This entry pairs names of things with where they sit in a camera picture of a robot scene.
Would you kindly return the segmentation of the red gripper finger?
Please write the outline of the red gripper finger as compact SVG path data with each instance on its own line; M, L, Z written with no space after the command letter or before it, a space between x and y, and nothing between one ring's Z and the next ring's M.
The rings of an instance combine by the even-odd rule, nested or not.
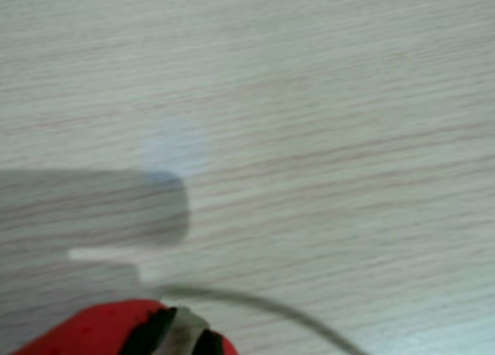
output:
M152 299L89 306L15 351L16 354L153 354L177 309Z
M238 354L232 342L189 308L179 306L157 354Z

